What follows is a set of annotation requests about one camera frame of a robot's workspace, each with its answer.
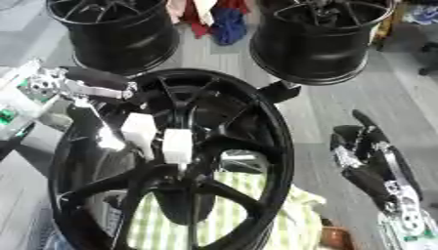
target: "orange object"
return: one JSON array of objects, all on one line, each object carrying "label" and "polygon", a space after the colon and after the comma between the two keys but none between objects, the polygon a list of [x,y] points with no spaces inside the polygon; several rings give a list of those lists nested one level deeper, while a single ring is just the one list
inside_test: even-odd
[{"label": "orange object", "polygon": [[358,250],[350,232],[338,227],[323,227],[320,244],[333,250]]}]

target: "robotic hand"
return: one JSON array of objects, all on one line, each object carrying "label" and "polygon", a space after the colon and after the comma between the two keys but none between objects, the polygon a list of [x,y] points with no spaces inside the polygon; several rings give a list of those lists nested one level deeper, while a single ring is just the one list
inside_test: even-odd
[{"label": "robotic hand", "polygon": [[386,246],[438,249],[438,230],[419,206],[422,194],[410,166],[369,117],[358,110],[353,116],[362,126],[335,127],[330,150],[342,176],[380,210],[379,228]]}]

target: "pile of clothes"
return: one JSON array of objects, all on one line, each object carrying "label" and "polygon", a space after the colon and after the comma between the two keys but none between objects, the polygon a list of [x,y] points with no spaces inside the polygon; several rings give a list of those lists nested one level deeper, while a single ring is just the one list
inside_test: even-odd
[{"label": "pile of clothes", "polygon": [[438,22],[438,7],[430,5],[416,5],[405,13],[403,21],[420,25],[429,25]]},{"label": "pile of clothes", "polygon": [[167,11],[174,23],[188,23],[196,38],[210,33],[219,45],[231,45],[246,35],[244,0],[169,0]]}]

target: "black alloy wheel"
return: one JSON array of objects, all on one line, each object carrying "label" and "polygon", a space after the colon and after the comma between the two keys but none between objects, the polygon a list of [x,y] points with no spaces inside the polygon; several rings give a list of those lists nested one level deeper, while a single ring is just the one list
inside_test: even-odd
[{"label": "black alloy wheel", "polygon": [[[131,249],[126,237],[133,215],[140,200],[152,192],[168,219],[187,226],[188,245],[182,249],[263,249],[294,171],[290,133],[274,105],[249,84],[214,71],[169,69],[135,80],[145,93],[147,108],[97,106],[115,131],[129,112],[152,114],[159,131],[153,141],[155,159],[146,161],[131,147],[120,152],[99,148],[95,140],[99,122],[83,110],[71,108],[74,122],[58,145],[49,177],[55,221],[66,239],[78,250]],[[193,131],[193,163],[182,177],[176,165],[163,160],[162,132],[166,128]],[[269,161],[258,200],[214,180],[221,155],[229,150],[257,152]],[[98,171],[108,168],[116,169],[117,174],[96,178]],[[102,229],[90,208],[94,196],[109,190],[126,190],[114,235]],[[211,211],[215,197],[239,204],[247,217],[230,233],[199,246],[197,223]]]}]

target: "fabric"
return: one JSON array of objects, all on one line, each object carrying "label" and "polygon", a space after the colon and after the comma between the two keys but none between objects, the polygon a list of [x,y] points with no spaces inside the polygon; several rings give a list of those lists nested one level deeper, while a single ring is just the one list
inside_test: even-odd
[{"label": "fabric", "polygon": [[208,33],[208,25],[202,24],[199,21],[194,0],[187,0],[183,20],[191,26],[196,39]]},{"label": "fabric", "polygon": [[211,8],[216,5],[217,0],[194,0],[197,7],[197,16],[199,17],[201,24],[208,26],[213,25],[214,19],[211,15]]},{"label": "fabric", "polygon": [[[215,179],[255,199],[259,198],[265,185],[262,175],[221,172]],[[324,203],[322,197],[292,186],[264,250],[315,249],[320,241],[322,225],[320,216],[312,208]],[[234,229],[245,216],[245,210],[238,204],[217,197],[208,218],[197,224],[199,244],[203,246],[216,241]],[[186,244],[187,231],[187,227],[167,220],[150,194],[143,198],[134,215],[128,245],[139,250],[180,250]]]},{"label": "fabric", "polygon": [[186,2],[187,0],[168,0],[166,9],[170,18],[172,19],[172,23],[180,22],[180,18],[184,15],[184,11],[186,10]]},{"label": "fabric", "polygon": [[[249,12],[244,0],[219,0],[217,1],[217,4],[214,6],[213,10],[217,7],[237,9],[243,14],[247,14]],[[186,0],[186,9],[182,20],[191,26],[192,32],[195,34],[196,39],[209,32],[209,25],[206,24],[205,21],[201,21],[201,18],[199,17],[195,0]]]},{"label": "fabric", "polygon": [[219,0],[217,7],[232,8],[241,11],[242,14],[249,13],[249,9],[244,0]]},{"label": "fabric", "polygon": [[211,34],[217,44],[231,45],[246,35],[241,11],[217,7],[213,10],[213,16],[215,23],[211,26]]}]

